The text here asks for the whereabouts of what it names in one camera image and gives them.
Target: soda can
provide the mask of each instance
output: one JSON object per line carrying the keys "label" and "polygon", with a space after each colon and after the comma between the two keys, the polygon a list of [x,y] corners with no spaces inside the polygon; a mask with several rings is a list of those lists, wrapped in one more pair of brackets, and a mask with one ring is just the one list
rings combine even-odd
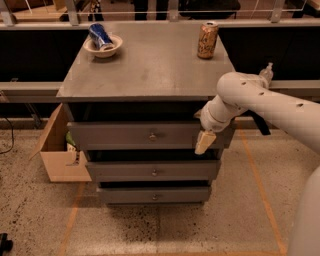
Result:
{"label": "soda can", "polygon": [[94,23],[89,27],[89,35],[99,51],[105,51],[114,47],[104,27],[99,23]]}
{"label": "soda can", "polygon": [[210,59],[213,57],[217,43],[219,27],[214,21],[206,21],[200,27],[198,57]]}

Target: white bowl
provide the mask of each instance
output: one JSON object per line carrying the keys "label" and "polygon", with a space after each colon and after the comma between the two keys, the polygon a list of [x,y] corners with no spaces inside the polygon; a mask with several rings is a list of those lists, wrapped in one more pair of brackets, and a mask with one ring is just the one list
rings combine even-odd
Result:
{"label": "white bowl", "polygon": [[83,48],[93,54],[94,56],[98,58],[108,58],[113,56],[117,50],[120,48],[122,45],[122,39],[119,36],[115,35],[109,35],[110,39],[112,40],[114,47],[112,49],[107,49],[107,50],[97,50],[94,42],[92,41],[91,38],[88,38],[84,43],[83,43]]}

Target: cable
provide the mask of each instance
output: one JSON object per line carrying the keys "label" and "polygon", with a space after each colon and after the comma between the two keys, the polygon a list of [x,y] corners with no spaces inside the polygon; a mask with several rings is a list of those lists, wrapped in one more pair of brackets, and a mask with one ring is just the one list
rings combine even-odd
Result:
{"label": "cable", "polygon": [[10,125],[10,127],[11,127],[11,147],[10,147],[8,150],[6,150],[6,151],[0,152],[0,155],[10,152],[11,149],[13,149],[13,146],[14,146],[13,125],[12,125],[12,123],[9,121],[8,118],[4,117],[4,119],[7,120],[7,122],[9,123],[9,125]]}

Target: open cardboard box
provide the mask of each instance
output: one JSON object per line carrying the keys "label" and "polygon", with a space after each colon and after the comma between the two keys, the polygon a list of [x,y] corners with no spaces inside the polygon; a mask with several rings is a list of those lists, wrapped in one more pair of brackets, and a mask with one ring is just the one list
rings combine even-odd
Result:
{"label": "open cardboard box", "polygon": [[51,114],[30,159],[40,152],[49,178],[53,182],[91,181],[85,154],[66,151],[68,117],[60,104]]}

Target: concrete floor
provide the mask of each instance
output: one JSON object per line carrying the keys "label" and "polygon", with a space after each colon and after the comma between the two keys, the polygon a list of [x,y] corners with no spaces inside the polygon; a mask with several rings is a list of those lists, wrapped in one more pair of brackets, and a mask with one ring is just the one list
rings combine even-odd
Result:
{"label": "concrete floor", "polygon": [[[11,131],[0,119],[0,151]],[[284,132],[238,129],[203,205],[107,206],[93,183],[51,183],[39,155],[42,130],[13,120],[14,148],[0,155],[4,255],[285,255],[299,197],[320,156]]]}

